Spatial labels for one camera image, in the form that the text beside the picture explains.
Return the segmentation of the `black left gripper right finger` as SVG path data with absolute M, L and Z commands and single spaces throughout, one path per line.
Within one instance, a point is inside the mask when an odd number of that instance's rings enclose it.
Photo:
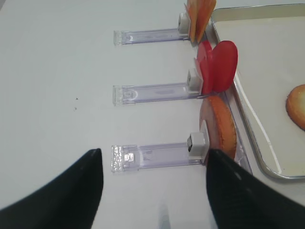
M 262 183 L 219 149 L 210 149 L 206 191 L 220 229 L 303 229 L 304 206 Z

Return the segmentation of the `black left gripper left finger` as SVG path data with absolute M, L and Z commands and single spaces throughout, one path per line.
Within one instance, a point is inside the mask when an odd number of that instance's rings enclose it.
M 0 211 L 2 229 L 90 229 L 103 191 L 102 151 L 86 152 L 34 193 Z

